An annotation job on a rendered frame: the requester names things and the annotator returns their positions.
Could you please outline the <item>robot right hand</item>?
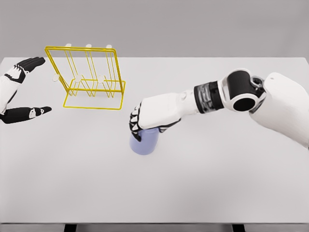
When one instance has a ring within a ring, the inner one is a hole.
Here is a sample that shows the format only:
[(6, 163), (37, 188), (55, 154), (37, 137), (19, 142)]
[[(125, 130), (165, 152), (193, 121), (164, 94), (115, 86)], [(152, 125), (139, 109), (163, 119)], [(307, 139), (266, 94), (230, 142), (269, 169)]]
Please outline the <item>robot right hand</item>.
[(163, 133), (180, 122), (178, 97), (177, 93), (167, 93), (143, 99), (130, 114), (129, 128), (133, 137), (141, 142), (140, 131), (158, 128)]

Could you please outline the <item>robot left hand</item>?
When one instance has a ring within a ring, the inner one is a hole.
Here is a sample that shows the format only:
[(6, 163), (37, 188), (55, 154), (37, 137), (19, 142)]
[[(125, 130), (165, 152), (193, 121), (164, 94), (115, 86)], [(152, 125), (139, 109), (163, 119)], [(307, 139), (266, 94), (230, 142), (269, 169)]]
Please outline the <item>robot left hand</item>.
[(28, 58), (18, 62), (0, 76), (0, 120), (3, 123), (13, 124), (28, 121), (52, 111), (49, 106), (7, 109), (7, 105), (16, 95), (26, 76), (44, 63), (45, 58), (43, 57)]

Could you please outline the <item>light blue cup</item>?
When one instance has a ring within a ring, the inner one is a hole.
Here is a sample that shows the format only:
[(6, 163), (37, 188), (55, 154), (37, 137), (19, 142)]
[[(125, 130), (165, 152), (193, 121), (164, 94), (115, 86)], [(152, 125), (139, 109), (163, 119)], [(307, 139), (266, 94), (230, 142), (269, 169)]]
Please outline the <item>light blue cup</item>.
[(139, 142), (133, 135), (131, 135), (129, 140), (129, 145), (131, 149), (139, 155), (148, 155), (155, 150), (158, 137), (159, 129), (146, 129), (139, 131), (138, 135), (141, 137)]

